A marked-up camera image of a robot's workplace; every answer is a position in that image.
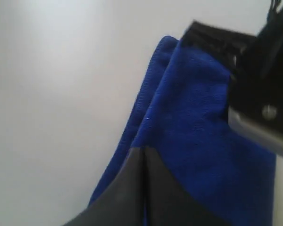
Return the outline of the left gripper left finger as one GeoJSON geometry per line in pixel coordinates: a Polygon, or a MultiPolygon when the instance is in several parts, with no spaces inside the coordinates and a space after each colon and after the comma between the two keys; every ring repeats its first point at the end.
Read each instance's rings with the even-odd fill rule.
{"type": "Polygon", "coordinates": [[[106,190],[66,226],[142,226],[144,218],[144,153],[132,148],[106,190]]]}

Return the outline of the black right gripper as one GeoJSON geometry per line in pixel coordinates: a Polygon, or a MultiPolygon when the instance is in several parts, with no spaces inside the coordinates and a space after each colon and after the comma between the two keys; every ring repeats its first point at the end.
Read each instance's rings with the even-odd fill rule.
{"type": "Polygon", "coordinates": [[[237,70],[229,92],[233,109],[252,117],[266,111],[283,118],[283,7],[271,9],[257,37],[193,21],[182,44],[197,46],[237,70]]]}

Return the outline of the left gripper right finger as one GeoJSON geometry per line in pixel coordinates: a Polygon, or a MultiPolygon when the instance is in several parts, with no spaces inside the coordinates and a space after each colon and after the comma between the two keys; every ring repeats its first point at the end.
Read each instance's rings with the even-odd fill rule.
{"type": "Polygon", "coordinates": [[[148,226],[229,225],[184,190],[154,148],[144,149],[144,171],[148,226]]]}

